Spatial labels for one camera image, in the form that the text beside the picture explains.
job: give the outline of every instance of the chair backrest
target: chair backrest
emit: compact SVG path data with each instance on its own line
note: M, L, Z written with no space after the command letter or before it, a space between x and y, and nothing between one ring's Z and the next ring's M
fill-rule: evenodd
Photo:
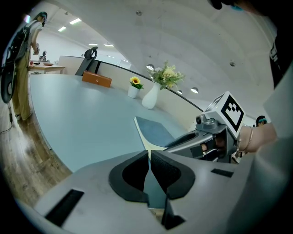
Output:
M95 46L84 53L84 60L81 63L79 69L75 73L75 75L83 75L83 73L88 70L91 64L94 62L95 58L97 57L97 49L98 47Z

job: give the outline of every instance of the brown wooden box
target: brown wooden box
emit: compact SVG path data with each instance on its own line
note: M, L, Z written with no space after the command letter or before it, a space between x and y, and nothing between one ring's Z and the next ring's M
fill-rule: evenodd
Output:
M111 86L112 79L102 75L95 74L90 71L85 71L83 73L82 81L93 83L96 85L105 86L109 88Z

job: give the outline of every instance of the white flower pot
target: white flower pot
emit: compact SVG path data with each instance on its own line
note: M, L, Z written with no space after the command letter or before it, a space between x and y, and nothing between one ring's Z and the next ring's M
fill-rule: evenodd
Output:
M130 85L128 89L128 96L132 98L136 98L139 90L140 89L137 89L136 87L133 87L132 85Z
M157 95L160 91L161 85L157 82L154 83L152 89L142 99L142 105L144 108L151 110L154 108L157 102Z

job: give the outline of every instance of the person's arm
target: person's arm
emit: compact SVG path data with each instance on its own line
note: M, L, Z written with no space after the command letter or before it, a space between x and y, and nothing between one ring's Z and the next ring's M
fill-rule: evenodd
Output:
M252 139L250 144L248 145L250 139L250 127L241 128L241 144L239 148L240 151L245 149L246 152L255 152L259 149L260 146L274 141L277 138L277 134L272 123L268 123L257 128L252 128L252 131Z
M37 52L37 37L38 37L38 33L41 31L41 29L37 29L32 37L32 41L31 41L31 46L34 50L34 52Z

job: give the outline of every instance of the light blue table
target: light blue table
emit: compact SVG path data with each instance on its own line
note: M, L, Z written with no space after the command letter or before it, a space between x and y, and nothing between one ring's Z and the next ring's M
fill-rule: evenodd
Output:
M72 171L144 150L134 124L140 116L163 124L174 138L186 133L170 114L145 109L126 91L83 82L81 76L31 75L38 123L61 161Z

